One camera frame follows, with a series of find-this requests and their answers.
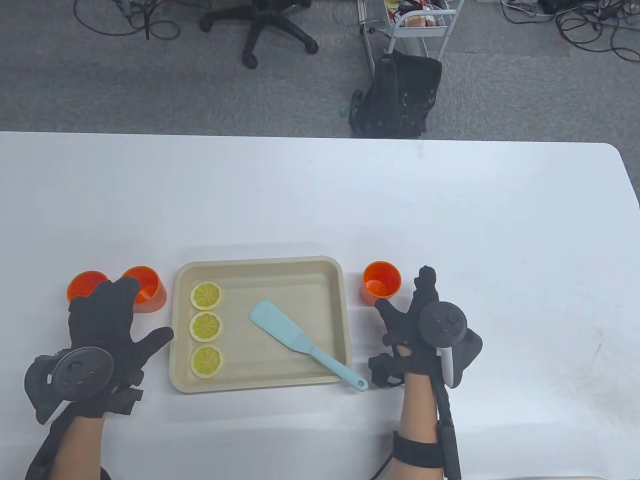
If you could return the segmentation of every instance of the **shelf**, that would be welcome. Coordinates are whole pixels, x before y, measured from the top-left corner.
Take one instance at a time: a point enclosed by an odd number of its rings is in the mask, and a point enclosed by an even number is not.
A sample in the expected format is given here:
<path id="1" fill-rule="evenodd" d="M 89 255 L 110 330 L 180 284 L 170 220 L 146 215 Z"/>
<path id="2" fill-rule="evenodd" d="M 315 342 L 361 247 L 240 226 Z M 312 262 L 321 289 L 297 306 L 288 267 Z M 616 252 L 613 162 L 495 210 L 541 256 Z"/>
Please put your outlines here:
<path id="1" fill-rule="evenodd" d="M 386 52 L 391 53 L 396 46 L 396 40 L 398 38 L 403 39 L 403 43 L 411 55 L 429 56 L 425 38 L 442 38 L 442 44 L 440 50 L 436 56 L 437 60 L 441 60 L 444 55 L 444 50 L 451 35 L 451 31 L 456 23 L 458 14 L 465 3 L 465 0 L 452 1 L 456 3 L 455 8 L 448 8 L 446 10 L 414 10 L 402 15 L 395 24 L 392 24 L 388 13 L 387 6 L 384 0 L 358 0 L 358 17 L 362 27 L 360 32 L 363 34 L 365 41 L 365 48 L 369 55 L 369 61 L 371 64 L 371 72 L 375 70 L 375 60 L 371 51 L 371 44 L 369 41 L 369 30 L 374 28 L 376 31 L 384 32 L 389 36 L 389 44 L 386 48 Z M 434 17 L 438 25 L 432 27 L 401 27 L 400 25 L 406 22 L 407 19 L 414 17 Z M 407 39 L 415 39 L 415 45 L 407 44 Z"/>

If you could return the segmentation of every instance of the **office chair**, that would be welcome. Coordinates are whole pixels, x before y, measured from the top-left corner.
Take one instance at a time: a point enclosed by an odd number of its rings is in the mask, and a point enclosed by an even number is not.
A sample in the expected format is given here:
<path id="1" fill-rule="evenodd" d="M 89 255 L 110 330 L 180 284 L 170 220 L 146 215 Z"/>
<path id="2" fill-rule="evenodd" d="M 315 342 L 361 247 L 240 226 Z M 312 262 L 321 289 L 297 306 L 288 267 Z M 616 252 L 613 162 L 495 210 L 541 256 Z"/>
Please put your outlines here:
<path id="1" fill-rule="evenodd" d="M 258 59 L 253 54 L 253 48 L 258 41 L 260 32 L 265 27 L 276 27 L 305 44 L 310 54 L 318 52 L 317 42 L 303 32 L 295 23 L 282 15 L 282 12 L 296 4 L 304 8 L 311 6 L 311 0 L 251 0 L 251 5 L 236 6 L 218 12 L 207 12 L 200 19 L 200 30 L 210 32 L 214 22 L 219 20 L 248 20 L 251 28 L 244 43 L 242 62 L 246 68 L 253 70 L 258 66 Z"/>

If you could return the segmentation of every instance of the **gray carpet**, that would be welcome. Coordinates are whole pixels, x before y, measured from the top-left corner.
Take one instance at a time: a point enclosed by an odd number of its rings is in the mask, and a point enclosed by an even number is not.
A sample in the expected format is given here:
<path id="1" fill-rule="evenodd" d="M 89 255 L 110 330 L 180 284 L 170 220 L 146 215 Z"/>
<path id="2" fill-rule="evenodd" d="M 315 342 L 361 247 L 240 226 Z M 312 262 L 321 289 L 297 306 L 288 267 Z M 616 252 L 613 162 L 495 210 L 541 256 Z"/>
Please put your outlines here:
<path id="1" fill-rule="evenodd" d="M 109 0 L 83 0 L 79 13 L 124 30 Z M 320 51 L 308 55 L 267 31 L 254 71 L 240 62 L 247 27 L 219 25 L 206 35 L 199 15 L 170 5 L 161 18 L 180 24 L 180 38 L 146 42 L 86 30 L 70 0 L 4 2 L 0 130 L 350 136 L 340 110 L 371 80 L 353 0 L 291 12 Z M 622 40 L 640 49 L 640 34 Z M 639 65 L 570 47 L 552 24 L 511 25 L 498 4 L 467 0 L 427 137 L 608 142 L 640 192 L 639 78 Z"/>

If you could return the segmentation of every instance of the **light blue spatula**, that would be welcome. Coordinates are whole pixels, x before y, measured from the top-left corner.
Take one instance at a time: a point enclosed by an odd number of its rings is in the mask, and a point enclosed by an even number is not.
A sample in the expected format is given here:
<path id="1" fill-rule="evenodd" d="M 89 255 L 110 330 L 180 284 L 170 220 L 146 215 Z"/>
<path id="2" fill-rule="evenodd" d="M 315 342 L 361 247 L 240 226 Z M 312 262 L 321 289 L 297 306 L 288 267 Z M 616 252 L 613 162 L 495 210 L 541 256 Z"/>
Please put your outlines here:
<path id="1" fill-rule="evenodd" d="M 249 319 L 293 351 L 311 355 L 356 390 L 364 392 L 369 388 L 369 382 L 316 347 L 311 338 L 269 300 L 260 301 L 249 313 Z"/>

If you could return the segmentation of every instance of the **lemon slice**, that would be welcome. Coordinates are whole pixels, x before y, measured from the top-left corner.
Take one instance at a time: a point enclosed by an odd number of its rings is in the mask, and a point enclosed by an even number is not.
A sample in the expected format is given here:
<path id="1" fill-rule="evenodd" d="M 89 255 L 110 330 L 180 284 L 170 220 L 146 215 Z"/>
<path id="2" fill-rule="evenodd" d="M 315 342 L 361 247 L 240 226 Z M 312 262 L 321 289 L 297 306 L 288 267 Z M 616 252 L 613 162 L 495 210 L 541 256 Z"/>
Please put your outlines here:
<path id="1" fill-rule="evenodd" d="M 189 322 L 189 332 L 197 342 L 212 342 L 220 336 L 222 329 L 222 320 L 213 312 L 200 312 Z"/>
<path id="2" fill-rule="evenodd" d="M 191 371 L 200 378 L 213 377 L 224 363 L 224 355 L 213 345 L 203 345 L 191 354 Z"/>
<path id="3" fill-rule="evenodd" d="M 213 310 L 222 301 L 222 289 L 214 282 L 200 282 L 191 291 L 191 304 L 198 310 Z"/>

